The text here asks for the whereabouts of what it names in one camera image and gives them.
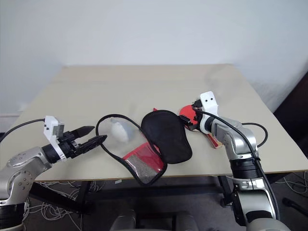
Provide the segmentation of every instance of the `black metal frame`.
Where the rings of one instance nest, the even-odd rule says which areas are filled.
[[[288,173],[268,174],[270,183],[273,183]],[[133,187],[123,189],[107,189],[97,193],[88,193],[91,181],[83,181],[77,199],[74,201],[58,194],[38,183],[34,183],[30,190],[30,197],[56,205],[69,211],[77,213],[87,213],[89,206],[86,202],[107,199],[121,199],[127,197],[150,197],[167,195],[189,195],[189,194],[223,194],[221,200],[222,206],[231,205],[232,190],[226,176],[218,176],[220,186],[216,184],[186,184],[175,186],[151,186],[151,187]]]

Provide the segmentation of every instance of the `beige tabletop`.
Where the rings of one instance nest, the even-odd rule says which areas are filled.
[[[15,125],[52,115],[65,123],[64,130],[96,125],[107,114],[123,114],[141,123],[153,108],[176,114],[195,101],[200,93],[213,91],[218,114],[240,122],[256,122],[269,132],[268,141],[259,148],[261,164],[267,173],[308,169],[296,143],[261,101],[241,73],[228,64],[157,65],[157,66],[70,66],[52,80]],[[263,131],[250,127],[257,142]],[[86,141],[95,135],[79,139]],[[224,147],[214,149],[199,132],[186,131],[192,147],[192,158],[168,165],[164,176],[196,176],[231,174]],[[9,135],[0,147],[0,166],[8,159],[34,146],[48,144],[43,123],[27,125]],[[37,180],[92,180],[131,178],[120,163],[98,147],[75,159],[60,162]]]

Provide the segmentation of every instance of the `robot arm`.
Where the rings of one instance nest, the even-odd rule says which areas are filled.
[[[218,105],[211,91],[201,94],[192,107],[199,124],[197,129],[205,134],[211,133],[225,146],[233,173],[234,188],[231,197],[236,222],[247,226],[248,231],[289,231],[276,219],[278,208],[275,210],[268,181],[259,163],[257,141],[252,131],[243,128],[238,121],[227,118],[219,120]]]
[[[24,202],[38,175],[58,161],[75,158],[99,146],[107,137],[96,136],[77,144],[75,139],[89,134],[94,127],[84,126],[65,133],[63,129],[63,123],[53,116],[47,116],[44,134],[51,143],[19,153],[0,170],[0,231],[23,230]]]

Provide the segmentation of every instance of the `floor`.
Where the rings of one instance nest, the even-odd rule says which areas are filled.
[[[287,179],[291,181],[301,180],[294,174],[289,174]],[[184,183],[218,184],[217,178],[214,177],[187,177],[182,179],[162,178],[157,181],[156,184],[181,184],[183,181]],[[120,184],[115,184],[114,180],[110,180],[105,182],[103,190],[135,185],[137,185],[137,183],[134,180],[123,181]],[[55,187],[57,190],[72,190],[67,185],[56,185]],[[286,184],[274,183],[272,187],[279,202],[282,221],[292,231],[308,230],[308,217],[300,214],[293,208],[284,206],[282,204],[282,198],[288,197],[304,207],[308,207],[308,199],[291,191]],[[83,231],[108,231],[115,218],[121,212],[132,208],[137,214],[188,211],[194,216],[200,231],[244,231],[245,227],[240,227],[235,222],[231,208],[222,208],[220,206],[219,202],[221,197],[222,196],[219,194],[202,194],[104,200],[96,202],[95,205],[93,205],[93,211],[90,215],[83,216]],[[31,199],[32,205],[37,205],[38,203],[38,201]],[[80,225],[80,218],[78,215],[72,214],[72,219],[77,225]],[[47,221],[39,212],[30,214],[25,221],[25,225],[26,230],[29,231],[78,230],[73,225],[69,216],[65,216],[63,219],[57,221]],[[142,220],[141,225],[145,225],[147,228],[171,229],[171,219]]]

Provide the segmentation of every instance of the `red object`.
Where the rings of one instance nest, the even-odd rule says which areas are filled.
[[[183,107],[180,110],[180,116],[186,116],[187,118],[189,118],[193,125],[196,125],[198,123],[196,120],[194,120],[194,117],[196,116],[196,112],[193,110],[191,105],[187,105]]]
[[[132,155],[138,157],[141,161],[143,161],[146,165],[148,165],[156,172],[160,172],[164,167],[164,162],[161,160],[158,154],[153,151],[148,142],[140,145],[138,148],[128,153],[126,156],[123,157],[123,160],[127,160]]]
[[[198,124],[198,122],[194,119],[194,117],[196,116],[196,112],[192,109],[191,105],[187,105],[187,106],[183,107],[180,110],[180,116],[186,116],[187,118],[189,118],[193,125]],[[220,143],[217,139],[215,139],[211,134],[205,134],[205,135],[211,141],[214,148],[219,148],[219,147],[222,146],[222,143]]]

